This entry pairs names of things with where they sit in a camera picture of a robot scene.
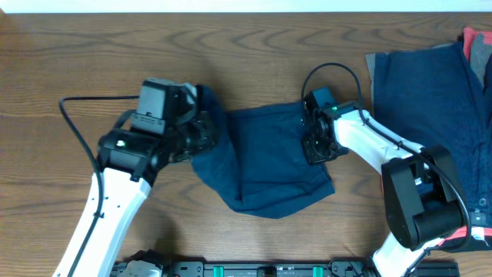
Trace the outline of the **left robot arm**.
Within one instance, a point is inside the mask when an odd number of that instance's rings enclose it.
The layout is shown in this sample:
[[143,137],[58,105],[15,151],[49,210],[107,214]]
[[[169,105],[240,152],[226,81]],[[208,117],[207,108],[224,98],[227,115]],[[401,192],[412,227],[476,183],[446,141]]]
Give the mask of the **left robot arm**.
[[203,88],[147,78],[138,107],[123,112],[91,152],[60,100],[60,112],[94,169],[88,199],[56,276],[108,276],[158,173],[214,148],[219,131],[201,107]]

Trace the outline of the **navy blue trousers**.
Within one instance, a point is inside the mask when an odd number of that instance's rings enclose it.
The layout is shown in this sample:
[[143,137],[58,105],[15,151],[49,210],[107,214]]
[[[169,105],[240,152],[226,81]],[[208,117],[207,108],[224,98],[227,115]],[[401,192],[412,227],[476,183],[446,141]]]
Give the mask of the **navy blue trousers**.
[[221,135],[191,165],[231,210],[281,219],[334,194],[326,166],[304,156],[300,103],[227,112],[211,88],[200,85],[198,93]]

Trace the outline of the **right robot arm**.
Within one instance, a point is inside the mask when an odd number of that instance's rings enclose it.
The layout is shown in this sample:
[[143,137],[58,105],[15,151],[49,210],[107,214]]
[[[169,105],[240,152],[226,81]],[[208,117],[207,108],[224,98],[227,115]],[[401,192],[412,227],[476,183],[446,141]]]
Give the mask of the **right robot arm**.
[[307,133],[301,144],[311,165],[354,152],[381,176],[390,233],[366,261],[332,261],[329,276],[458,276],[455,262],[425,262],[470,216],[456,167],[443,146],[410,142],[371,118],[356,102],[338,103],[328,88],[301,95]]

